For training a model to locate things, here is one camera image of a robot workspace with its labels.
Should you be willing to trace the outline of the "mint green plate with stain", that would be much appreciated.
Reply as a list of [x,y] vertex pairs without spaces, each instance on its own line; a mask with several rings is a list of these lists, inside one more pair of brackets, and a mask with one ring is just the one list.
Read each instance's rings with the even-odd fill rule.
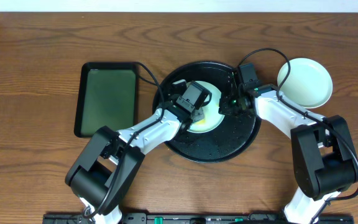
[[304,108],[318,108],[330,99],[333,81],[320,63],[294,58],[290,67],[290,74],[280,89],[286,97]]

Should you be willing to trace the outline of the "green and yellow sponge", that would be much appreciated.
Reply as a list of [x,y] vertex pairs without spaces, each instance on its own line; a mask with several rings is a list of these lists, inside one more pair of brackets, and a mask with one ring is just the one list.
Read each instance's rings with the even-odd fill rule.
[[194,122],[194,124],[204,124],[205,123],[205,119],[200,119],[197,122]]

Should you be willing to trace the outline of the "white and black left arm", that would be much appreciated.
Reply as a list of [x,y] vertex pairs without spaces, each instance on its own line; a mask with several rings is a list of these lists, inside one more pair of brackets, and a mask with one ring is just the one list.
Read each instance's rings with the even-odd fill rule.
[[91,137],[65,177],[65,183],[86,205],[82,218],[90,223],[119,223],[119,204],[131,186],[145,155],[186,130],[196,112],[212,99],[201,84],[173,84],[176,94],[162,98],[154,114],[118,131],[107,126]]

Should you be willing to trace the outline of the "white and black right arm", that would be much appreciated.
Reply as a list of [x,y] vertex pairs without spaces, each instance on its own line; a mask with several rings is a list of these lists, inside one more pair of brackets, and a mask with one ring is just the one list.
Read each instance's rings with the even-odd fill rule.
[[290,223],[316,223],[333,201],[358,196],[358,158],[341,116],[312,113],[275,85],[228,84],[219,102],[225,115],[251,114],[291,141],[298,188],[283,212]]

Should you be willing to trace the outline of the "round black serving tray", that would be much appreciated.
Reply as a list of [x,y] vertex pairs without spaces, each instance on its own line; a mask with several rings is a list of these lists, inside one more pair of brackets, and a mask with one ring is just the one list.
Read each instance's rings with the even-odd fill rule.
[[[173,93],[172,83],[181,79],[204,81],[219,91],[229,91],[235,68],[219,62],[193,62],[183,65],[161,83],[164,98]],[[253,114],[225,115],[220,124],[205,133],[187,130],[165,145],[178,155],[195,162],[222,162],[238,156],[249,147],[259,132],[261,119]]]

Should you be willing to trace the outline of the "black rectangular water tray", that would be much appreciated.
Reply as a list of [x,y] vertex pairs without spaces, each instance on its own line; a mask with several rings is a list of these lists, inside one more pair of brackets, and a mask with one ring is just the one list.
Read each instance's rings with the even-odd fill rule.
[[81,68],[74,135],[90,138],[99,128],[135,124],[138,68],[133,62],[88,62]]

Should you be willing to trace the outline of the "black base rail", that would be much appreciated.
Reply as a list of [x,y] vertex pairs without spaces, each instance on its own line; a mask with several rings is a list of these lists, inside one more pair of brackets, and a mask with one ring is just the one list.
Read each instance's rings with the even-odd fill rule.
[[[43,224],[86,224],[89,220],[80,214],[45,214]],[[274,213],[252,213],[246,216],[211,215],[147,215],[127,213],[119,224],[288,224],[281,215]]]

